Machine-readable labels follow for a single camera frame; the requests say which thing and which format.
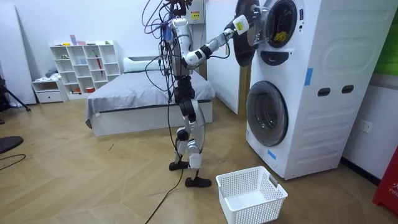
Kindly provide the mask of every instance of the drawer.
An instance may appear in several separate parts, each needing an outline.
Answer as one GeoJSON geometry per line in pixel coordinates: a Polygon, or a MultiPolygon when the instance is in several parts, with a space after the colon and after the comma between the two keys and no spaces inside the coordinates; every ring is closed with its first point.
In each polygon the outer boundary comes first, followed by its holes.
{"type": "Polygon", "coordinates": [[[62,102],[61,93],[59,91],[51,91],[44,93],[36,93],[40,103],[62,102]]]}

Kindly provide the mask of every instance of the dryer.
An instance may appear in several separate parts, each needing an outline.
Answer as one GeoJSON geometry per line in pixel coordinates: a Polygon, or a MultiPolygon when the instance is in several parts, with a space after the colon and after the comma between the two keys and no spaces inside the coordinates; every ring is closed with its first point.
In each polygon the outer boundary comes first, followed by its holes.
{"type": "Polygon", "coordinates": [[[262,0],[246,139],[284,179],[338,166],[396,0],[262,0]]]}

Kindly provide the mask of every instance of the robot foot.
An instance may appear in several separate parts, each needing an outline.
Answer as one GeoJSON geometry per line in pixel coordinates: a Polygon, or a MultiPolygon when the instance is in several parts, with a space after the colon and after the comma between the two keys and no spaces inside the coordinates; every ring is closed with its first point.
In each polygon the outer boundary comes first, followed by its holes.
{"type": "Polygon", "coordinates": [[[200,177],[196,177],[195,180],[191,180],[191,178],[188,177],[185,180],[185,186],[186,187],[210,187],[211,186],[211,180],[202,179],[200,177]]]}
{"type": "Polygon", "coordinates": [[[188,165],[189,163],[184,161],[180,161],[178,164],[171,162],[169,165],[169,171],[178,170],[178,169],[187,169],[188,165]]]}

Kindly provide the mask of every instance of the basket handle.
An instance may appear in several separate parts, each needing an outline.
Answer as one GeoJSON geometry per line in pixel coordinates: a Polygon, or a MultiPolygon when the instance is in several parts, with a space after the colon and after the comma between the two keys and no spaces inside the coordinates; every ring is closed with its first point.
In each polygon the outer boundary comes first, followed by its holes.
{"type": "Polygon", "coordinates": [[[272,176],[272,174],[269,174],[268,179],[274,184],[275,187],[279,185],[279,182],[275,179],[275,177],[272,176]]]}

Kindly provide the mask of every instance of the wooden floor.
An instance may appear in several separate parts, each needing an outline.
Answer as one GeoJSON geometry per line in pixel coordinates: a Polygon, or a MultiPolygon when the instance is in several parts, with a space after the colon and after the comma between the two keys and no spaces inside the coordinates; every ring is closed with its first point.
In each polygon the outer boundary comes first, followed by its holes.
{"type": "MultiPolygon", "coordinates": [[[[167,129],[97,138],[84,124],[84,100],[31,108],[1,116],[0,136],[25,141],[0,157],[27,155],[0,171],[1,224],[144,223],[180,177],[168,170],[174,154],[167,129]]],[[[214,116],[200,176],[215,183],[218,174],[265,165],[246,144],[245,121],[219,101],[214,116]]],[[[376,187],[344,166],[279,182],[289,196],[272,223],[398,223],[371,203],[376,187]]],[[[182,182],[151,223],[226,223],[216,184],[187,189],[182,182]]]]}

